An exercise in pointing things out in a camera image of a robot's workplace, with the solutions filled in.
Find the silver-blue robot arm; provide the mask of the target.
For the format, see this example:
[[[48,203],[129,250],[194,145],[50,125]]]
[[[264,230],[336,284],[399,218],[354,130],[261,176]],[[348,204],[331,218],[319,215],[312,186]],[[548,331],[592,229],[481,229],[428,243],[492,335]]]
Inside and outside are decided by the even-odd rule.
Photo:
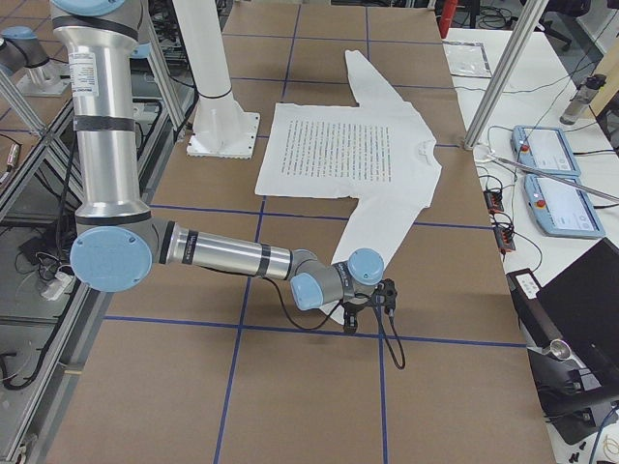
[[[361,248],[332,265],[290,250],[190,230],[154,217],[137,169],[130,59],[153,36],[143,1],[54,1],[54,34],[68,51],[83,200],[70,263],[91,288],[116,293],[141,282],[155,264],[181,263],[225,274],[287,281],[302,310],[343,312],[352,334],[358,313],[386,306],[396,293],[384,262]]]

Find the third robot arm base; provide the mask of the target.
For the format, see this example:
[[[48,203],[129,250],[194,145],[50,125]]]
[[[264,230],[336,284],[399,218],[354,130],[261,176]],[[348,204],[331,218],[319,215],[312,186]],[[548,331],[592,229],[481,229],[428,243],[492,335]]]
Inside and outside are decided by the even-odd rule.
[[[1,31],[1,72],[11,77],[21,70],[16,87],[27,97],[60,97],[70,86],[68,67],[48,56],[32,29],[8,27]]]

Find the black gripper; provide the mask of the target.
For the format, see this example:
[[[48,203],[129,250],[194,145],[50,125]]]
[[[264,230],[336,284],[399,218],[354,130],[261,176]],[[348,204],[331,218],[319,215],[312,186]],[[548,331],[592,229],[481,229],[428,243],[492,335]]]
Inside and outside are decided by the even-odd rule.
[[[356,334],[359,329],[359,313],[367,307],[373,307],[373,298],[364,299],[360,303],[345,302],[343,308],[343,331],[346,334]]]

